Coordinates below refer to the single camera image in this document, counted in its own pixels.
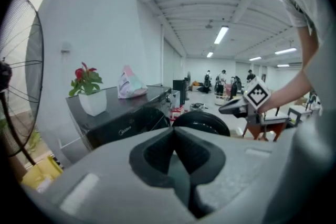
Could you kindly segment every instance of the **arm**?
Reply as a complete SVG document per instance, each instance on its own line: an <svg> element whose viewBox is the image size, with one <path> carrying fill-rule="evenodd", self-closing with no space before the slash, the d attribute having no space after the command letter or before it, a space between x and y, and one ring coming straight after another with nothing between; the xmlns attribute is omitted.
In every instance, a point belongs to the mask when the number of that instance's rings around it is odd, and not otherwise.
<svg viewBox="0 0 336 224"><path fill-rule="evenodd" d="M318 39L315 31L311 35L309 34L307 26L298 28L298 33L302 46L302 68L304 68L318 50ZM300 70L285 87L272 94L270 99L259 109L259 113L264 113L270 109L298 100L310 90L310 82L304 71Z"/></svg>

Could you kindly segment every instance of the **black tire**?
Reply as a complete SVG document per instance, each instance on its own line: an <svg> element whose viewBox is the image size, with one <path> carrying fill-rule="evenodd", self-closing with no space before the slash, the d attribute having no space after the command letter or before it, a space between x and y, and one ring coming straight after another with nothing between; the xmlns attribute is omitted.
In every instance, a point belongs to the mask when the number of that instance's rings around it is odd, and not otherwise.
<svg viewBox="0 0 336 224"><path fill-rule="evenodd" d="M230 136L229 128L220 118L202 111L182 114L175 120L173 127L189 127L207 133Z"/></svg>

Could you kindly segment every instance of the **floor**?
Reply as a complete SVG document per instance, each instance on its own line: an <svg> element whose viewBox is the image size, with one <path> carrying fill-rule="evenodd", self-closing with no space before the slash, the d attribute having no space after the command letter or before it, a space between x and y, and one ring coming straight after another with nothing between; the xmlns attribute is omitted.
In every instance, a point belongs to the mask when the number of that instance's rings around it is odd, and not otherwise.
<svg viewBox="0 0 336 224"><path fill-rule="evenodd" d="M246 126L246 120L245 119L237 119L235 116L233 115L222 115L220 114L220 112L218 111L219 109L219 105L215 104L215 94L214 91L209 92L208 94L206 93L201 93L201 92L191 92L188 91L188 101L185 101L185 109L190 108L190 105L193 103L203 103L207 106L208 109L205 110L205 112L207 113L211 113L217 117L219 117L221 120L223 120L225 122L225 124L228 126L228 128L230 129L231 133L233 134L237 134L238 136L242 136L243 135L243 131L245 129ZM282 106L280 108L280 111L282 113L287 114L289 107L291 106L291 104ZM273 132L269 132L267 133L267 139L269 139L270 141L272 141L275 137L275 134ZM253 138L252 134L247 131L245 138Z"/></svg>

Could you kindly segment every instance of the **red flower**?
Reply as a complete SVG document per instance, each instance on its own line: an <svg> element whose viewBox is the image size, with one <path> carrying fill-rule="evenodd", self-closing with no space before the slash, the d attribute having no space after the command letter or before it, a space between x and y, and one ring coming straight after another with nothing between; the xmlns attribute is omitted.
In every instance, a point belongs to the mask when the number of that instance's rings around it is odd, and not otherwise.
<svg viewBox="0 0 336 224"><path fill-rule="evenodd" d="M88 70L88 67L85 63L82 62L82 65L85 67L86 70Z"/></svg>
<svg viewBox="0 0 336 224"><path fill-rule="evenodd" d="M75 75L77 80L80 80L83 77L84 70L82 68L79 68L75 71Z"/></svg>

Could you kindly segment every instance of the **white flower pot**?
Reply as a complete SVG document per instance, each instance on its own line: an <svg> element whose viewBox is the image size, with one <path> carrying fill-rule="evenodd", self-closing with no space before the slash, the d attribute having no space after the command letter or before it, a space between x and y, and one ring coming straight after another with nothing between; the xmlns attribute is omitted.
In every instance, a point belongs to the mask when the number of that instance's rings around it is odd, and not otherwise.
<svg viewBox="0 0 336 224"><path fill-rule="evenodd" d="M104 90L91 95L80 93L78 97L84 111L91 116L97 116L106 110L107 98Z"/></svg>

